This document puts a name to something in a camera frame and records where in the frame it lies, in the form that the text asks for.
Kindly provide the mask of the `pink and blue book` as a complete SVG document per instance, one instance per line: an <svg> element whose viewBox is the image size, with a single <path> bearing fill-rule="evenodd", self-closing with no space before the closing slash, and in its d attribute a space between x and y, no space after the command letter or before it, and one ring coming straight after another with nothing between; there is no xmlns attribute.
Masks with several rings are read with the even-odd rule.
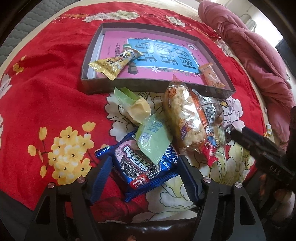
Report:
<svg viewBox="0 0 296 241"><path fill-rule="evenodd" d="M99 36L92 61L118 56L123 48L142 52L119 74L119 78L147 78L171 81L173 76L187 83L204 85L198 67L208 63L195 42L158 33L108 30Z"/></svg>

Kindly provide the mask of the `black wall television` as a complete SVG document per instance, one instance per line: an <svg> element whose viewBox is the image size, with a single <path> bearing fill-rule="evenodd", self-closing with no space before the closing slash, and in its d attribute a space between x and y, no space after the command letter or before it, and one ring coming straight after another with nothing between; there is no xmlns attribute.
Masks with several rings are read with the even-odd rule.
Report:
<svg viewBox="0 0 296 241"><path fill-rule="evenodd" d="M287 65L288 69L292 73L293 77L295 77L295 65L296 65L296 58L294 53L292 52L291 48L285 41L282 39L275 47L279 52L280 56L283 58L285 64Z"/></svg>

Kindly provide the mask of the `grey cardboard box tray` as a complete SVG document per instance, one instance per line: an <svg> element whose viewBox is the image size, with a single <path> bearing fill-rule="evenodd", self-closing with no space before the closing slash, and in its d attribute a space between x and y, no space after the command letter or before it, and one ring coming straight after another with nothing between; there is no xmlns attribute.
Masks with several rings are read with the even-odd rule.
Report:
<svg viewBox="0 0 296 241"><path fill-rule="evenodd" d="M90 62L120 55L125 47L143 55L130 61L114 80L89 66ZM85 54L81 81L87 93L122 87L164 93L177 77L203 96L226 99L236 90L221 63L204 41L190 34L140 23L102 23Z"/></svg>

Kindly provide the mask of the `pink quilted blanket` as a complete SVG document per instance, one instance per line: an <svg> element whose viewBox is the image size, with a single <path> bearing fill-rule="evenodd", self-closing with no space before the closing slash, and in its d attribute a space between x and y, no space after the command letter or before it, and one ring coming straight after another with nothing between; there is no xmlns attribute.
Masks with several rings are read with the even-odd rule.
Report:
<svg viewBox="0 0 296 241"><path fill-rule="evenodd" d="M202 1L198 12L200 19L230 46L256 83L265 101L271 128L280 146L286 149L290 137L290 111L295 101L281 56L225 6Z"/></svg>

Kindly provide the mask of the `clear orange edged biscuit packet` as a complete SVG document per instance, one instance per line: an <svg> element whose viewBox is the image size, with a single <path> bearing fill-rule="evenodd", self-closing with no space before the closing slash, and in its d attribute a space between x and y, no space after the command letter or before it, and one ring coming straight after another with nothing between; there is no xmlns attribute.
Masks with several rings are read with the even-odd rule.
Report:
<svg viewBox="0 0 296 241"><path fill-rule="evenodd" d="M197 100L196 106L200 112L200 118L203 118L203 126L209 142L216 148L226 144L223 121L224 110L218 99L209 96L202 96L196 90L190 89L192 97Z"/></svg>

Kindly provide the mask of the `grey quilted headboard cushion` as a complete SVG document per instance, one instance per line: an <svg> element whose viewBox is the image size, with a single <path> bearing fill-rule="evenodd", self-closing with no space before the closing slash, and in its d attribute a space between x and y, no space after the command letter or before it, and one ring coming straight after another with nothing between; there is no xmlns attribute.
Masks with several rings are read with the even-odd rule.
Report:
<svg viewBox="0 0 296 241"><path fill-rule="evenodd" d="M66 6L73 4L75 0L44 0L33 7L12 29L1 45L1 65L7 59L13 49L32 30L41 25L45 20L55 15Z"/></svg>

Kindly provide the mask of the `blue oreo style cookie packet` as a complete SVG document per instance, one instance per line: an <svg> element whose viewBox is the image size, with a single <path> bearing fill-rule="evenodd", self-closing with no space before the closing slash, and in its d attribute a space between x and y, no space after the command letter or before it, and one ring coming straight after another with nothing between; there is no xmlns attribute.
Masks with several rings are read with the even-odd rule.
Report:
<svg viewBox="0 0 296 241"><path fill-rule="evenodd" d="M138 147L136 130L127 133L117 144L96 150L95 156L98 159L105 156L112 158L115 171L128 185L125 202L130 202L178 175L179 156L173 146L169 145L160 161L154 164Z"/></svg>

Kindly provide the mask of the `puffed rice cracker packet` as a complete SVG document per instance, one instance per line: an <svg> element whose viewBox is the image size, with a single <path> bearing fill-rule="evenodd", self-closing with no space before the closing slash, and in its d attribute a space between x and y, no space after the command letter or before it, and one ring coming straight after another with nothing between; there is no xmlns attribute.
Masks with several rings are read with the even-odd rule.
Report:
<svg viewBox="0 0 296 241"><path fill-rule="evenodd" d="M187 85L172 81L165 91L163 107L178 147L199 152L207 134Z"/></svg>

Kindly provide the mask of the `yellow cartoon snack packet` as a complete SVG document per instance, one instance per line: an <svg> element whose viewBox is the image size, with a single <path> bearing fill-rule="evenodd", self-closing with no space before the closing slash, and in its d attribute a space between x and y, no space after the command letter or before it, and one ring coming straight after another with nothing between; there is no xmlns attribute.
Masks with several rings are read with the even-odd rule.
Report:
<svg viewBox="0 0 296 241"><path fill-rule="evenodd" d="M124 48L116 57L99 59L90 62L88 65L96 72L104 74L109 80L113 81L128 63L142 55L142 52L136 49Z"/></svg>

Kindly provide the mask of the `green yellow pastry packet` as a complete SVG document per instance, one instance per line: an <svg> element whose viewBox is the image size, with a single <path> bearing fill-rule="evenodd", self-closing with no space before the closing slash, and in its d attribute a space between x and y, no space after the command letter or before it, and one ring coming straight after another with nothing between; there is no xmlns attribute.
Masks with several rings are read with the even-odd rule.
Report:
<svg viewBox="0 0 296 241"><path fill-rule="evenodd" d="M128 119L135 125L145 124L151 116L151 107L147 100L134 94L128 88L114 88L114 96L127 113Z"/></svg>

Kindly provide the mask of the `orange peach snack packet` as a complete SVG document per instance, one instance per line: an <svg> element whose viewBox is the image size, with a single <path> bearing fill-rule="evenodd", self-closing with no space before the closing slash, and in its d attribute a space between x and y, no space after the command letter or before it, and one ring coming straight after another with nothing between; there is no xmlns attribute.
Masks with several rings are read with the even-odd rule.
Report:
<svg viewBox="0 0 296 241"><path fill-rule="evenodd" d="M199 71L203 75L208 86L224 88L225 85L220 81L213 68L213 63L207 63L199 66Z"/></svg>

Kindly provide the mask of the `red panda snack packet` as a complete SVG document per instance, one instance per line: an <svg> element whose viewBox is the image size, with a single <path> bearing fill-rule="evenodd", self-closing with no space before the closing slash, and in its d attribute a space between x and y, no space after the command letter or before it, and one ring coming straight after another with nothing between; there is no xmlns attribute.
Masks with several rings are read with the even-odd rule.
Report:
<svg viewBox="0 0 296 241"><path fill-rule="evenodd" d="M219 160L216 157L217 142L214 135L209 135L205 138L200 151L206 158L207 165L209 167L211 167L215 162Z"/></svg>

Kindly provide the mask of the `green translucent snack packet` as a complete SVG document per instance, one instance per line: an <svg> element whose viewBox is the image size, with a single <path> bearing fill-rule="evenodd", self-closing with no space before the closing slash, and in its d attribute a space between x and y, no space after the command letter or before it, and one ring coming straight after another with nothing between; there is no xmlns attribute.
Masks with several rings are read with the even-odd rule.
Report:
<svg viewBox="0 0 296 241"><path fill-rule="evenodd" d="M152 114L138 127L136 141L139 149L156 165L171 144L173 136L161 113Z"/></svg>

